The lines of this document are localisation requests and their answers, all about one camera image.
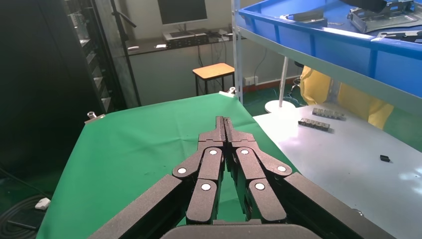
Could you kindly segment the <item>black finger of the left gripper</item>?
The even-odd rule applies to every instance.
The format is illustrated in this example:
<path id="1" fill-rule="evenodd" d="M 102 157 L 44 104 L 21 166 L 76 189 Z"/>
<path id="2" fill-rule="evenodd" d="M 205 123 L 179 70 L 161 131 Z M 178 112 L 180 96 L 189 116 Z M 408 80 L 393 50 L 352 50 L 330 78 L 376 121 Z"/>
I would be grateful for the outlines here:
<path id="1" fill-rule="evenodd" d="M 374 13 L 380 13 L 387 5 L 385 0 L 340 0 L 350 6 L 355 6 Z"/>

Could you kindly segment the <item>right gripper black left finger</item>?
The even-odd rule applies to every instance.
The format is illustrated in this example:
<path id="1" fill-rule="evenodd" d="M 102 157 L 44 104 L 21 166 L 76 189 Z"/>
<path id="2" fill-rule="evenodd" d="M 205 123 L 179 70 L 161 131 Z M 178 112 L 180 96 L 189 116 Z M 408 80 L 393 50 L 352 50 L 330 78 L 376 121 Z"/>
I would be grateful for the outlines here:
<path id="1" fill-rule="evenodd" d="M 198 149 L 97 231 L 92 239 L 158 239 L 182 220 L 211 224 L 216 219 L 224 172 L 224 119 L 203 132 Z"/>

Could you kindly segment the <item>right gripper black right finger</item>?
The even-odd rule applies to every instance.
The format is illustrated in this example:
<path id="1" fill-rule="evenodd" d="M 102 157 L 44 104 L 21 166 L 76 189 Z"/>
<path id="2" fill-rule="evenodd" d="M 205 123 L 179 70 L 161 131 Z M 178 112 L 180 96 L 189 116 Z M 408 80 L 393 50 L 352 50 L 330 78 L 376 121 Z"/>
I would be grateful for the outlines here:
<path id="1" fill-rule="evenodd" d="M 389 239 L 391 235 L 282 161 L 225 119 L 228 167 L 247 238 Z"/>

